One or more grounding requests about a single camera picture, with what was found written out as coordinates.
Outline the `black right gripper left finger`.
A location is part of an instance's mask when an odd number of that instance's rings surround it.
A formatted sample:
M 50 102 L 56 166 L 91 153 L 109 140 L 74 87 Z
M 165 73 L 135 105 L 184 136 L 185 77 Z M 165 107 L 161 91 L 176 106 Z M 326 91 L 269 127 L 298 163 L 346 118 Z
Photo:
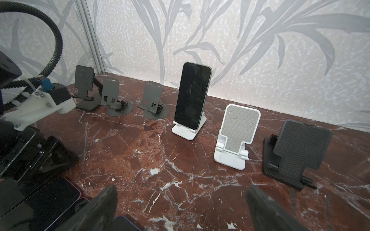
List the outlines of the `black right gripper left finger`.
M 117 204 L 117 188 L 110 185 L 56 230 L 110 231 Z

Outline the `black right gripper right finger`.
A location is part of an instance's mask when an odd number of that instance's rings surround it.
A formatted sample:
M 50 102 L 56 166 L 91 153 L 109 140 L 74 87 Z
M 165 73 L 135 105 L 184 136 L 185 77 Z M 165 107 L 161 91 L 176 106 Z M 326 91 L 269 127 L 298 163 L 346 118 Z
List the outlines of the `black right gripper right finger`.
M 256 231 L 307 231 L 271 196 L 251 185 L 246 194 L 251 219 Z

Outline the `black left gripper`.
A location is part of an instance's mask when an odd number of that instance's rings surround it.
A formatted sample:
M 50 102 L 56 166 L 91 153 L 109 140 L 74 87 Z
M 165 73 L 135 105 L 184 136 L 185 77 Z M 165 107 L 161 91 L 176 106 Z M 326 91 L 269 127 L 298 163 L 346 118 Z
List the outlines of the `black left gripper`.
M 71 168 L 78 160 L 55 136 L 48 138 L 35 127 L 17 131 L 1 120 L 1 179 L 30 182 Z

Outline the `purple-edged phone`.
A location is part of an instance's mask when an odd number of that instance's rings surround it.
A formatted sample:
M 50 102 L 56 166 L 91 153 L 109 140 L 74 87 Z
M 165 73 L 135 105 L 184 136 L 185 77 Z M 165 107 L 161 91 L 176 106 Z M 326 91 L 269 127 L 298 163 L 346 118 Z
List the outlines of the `purple-edged phone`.
M 81 210 L 90 200 L 87 198 L 78 199 L 70 208 L 68 208 L 48 229 L 47 231 L 54 231 L 63 223 L 73 217 L 79 210 Z

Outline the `pink-edged phone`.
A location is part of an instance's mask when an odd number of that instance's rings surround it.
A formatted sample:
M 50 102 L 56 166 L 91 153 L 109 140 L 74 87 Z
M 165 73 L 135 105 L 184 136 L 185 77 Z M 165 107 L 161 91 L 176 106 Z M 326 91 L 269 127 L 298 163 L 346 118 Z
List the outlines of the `pink-edged phone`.
M 1 218 L 2 231 L 45 231 L 81 196 L 66 178 L 59 177 Z

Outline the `black folding stand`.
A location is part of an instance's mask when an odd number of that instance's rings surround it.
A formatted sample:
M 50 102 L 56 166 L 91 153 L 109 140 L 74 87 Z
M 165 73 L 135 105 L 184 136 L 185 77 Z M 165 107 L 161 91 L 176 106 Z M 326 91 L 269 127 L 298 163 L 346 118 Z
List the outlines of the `black folding stand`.
M 304 187 L 316 190 L 304 171 L 307 167 L 320 168 L 331 138 L 329 129 L 285 120 L 279 135 L 264 139 L 263 174 L 297 190 Z
M 93 96 L 88 96 L 88 92 L 93 90 L 93 85 L 98 88 L 98 92 Z M 82 65 L 76 66 L 75 88 L 78 90 L 78 93 L 77 95 L 72 95 L 72 97 L 82 99 L 82 101 L 77 104 L 77 109 L 93 112 L 101 106 L 103 84 L 95 77 L 92 67 Z

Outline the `blue-edged phone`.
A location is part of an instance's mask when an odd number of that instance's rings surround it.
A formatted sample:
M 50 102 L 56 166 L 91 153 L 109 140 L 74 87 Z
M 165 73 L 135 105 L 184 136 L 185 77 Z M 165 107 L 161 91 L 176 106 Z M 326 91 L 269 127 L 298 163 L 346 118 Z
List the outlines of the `blue-edged phone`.
M 116 217 L 111 225 L 111 231 L 141 231 L 124 216 Z

